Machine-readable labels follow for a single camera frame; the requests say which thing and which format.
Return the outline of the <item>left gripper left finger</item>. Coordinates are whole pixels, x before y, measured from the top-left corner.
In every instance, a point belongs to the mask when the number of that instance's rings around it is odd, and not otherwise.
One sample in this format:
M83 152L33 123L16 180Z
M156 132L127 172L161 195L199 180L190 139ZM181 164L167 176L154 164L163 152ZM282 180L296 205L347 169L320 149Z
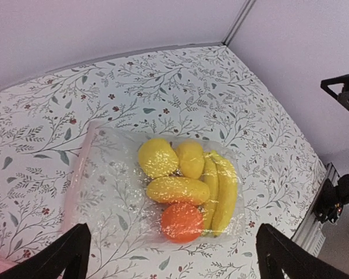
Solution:
M91 233L76 224L47 248L0 273L0 278L86 278Z

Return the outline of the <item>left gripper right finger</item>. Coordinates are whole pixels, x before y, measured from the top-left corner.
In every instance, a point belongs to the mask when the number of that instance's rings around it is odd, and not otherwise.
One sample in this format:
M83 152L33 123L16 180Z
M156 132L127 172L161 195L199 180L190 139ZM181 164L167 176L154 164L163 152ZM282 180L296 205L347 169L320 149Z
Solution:
M312 256L270 224L256 237L261 278L349 278L349 274Z

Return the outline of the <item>clear zip top bag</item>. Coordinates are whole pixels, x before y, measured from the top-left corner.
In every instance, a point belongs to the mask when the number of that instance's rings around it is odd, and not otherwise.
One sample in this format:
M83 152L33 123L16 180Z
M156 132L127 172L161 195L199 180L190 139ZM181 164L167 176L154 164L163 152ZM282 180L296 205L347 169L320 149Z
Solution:
M198 142L203 147L204 165L205 154L214 150L230 160L237 172L237 202L225 232L214 237L204 229L200 237L185 244L219 244L244 234L244 200L236 158L231 150L210 140L133 133L103 126L96 121L88 127L66 193L63 229L86 223L97 247L108 248L118 242L177 244L161 232L162 213L176 203L158 203L147 196L147 186L155 178L148 177L138 163L139 148L153 138L166 139L174 151L184 141Z

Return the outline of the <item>yellow banana bunch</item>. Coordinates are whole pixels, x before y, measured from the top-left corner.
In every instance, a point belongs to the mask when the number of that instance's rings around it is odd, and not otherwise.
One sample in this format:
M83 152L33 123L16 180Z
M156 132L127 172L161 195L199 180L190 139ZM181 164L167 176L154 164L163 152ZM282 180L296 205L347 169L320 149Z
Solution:
M230 160L217 151L205 154L203 182L209 187L209 199L202 205L204 229L214 237L221 236L234 214L238 177Z

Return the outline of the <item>orange fruit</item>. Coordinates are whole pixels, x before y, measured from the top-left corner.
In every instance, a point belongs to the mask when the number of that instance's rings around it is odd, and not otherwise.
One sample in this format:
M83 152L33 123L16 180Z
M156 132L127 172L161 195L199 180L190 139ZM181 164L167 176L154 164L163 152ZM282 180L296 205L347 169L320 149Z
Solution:
M200 237L204 228L202 213L189 203L170 205L161 216L161 232L173 243L194 241Z

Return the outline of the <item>yellow mango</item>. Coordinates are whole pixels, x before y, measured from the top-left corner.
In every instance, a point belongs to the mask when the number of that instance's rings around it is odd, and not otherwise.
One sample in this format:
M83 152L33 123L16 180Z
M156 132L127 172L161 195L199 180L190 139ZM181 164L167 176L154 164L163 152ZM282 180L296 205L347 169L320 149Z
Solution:
M183 176L199 179L204 169L204 151L195 141L184 141L175 150Z
M202 205L210 197L209 186L193 178L160 177L152 180L146 189L149 198L158 203L191 203Z

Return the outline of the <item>yellow lemon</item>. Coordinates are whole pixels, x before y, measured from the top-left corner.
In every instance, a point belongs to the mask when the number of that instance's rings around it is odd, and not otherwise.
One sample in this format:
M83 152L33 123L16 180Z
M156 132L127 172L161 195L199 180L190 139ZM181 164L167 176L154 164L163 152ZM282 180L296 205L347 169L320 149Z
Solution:
M138 150L138 163L151 178L174 173L179 168L179 158L164 138L149 139Z

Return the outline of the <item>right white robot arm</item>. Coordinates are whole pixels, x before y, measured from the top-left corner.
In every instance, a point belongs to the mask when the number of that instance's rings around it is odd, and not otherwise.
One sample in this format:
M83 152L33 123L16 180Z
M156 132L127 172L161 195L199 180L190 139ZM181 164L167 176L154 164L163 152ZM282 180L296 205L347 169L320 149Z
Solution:
M349 74L322 80L320 87L349 111ZM327 221L334 224L347 204L349 204L349 174L338 177L335 182L326 178L319 191L313 213L322 224Z

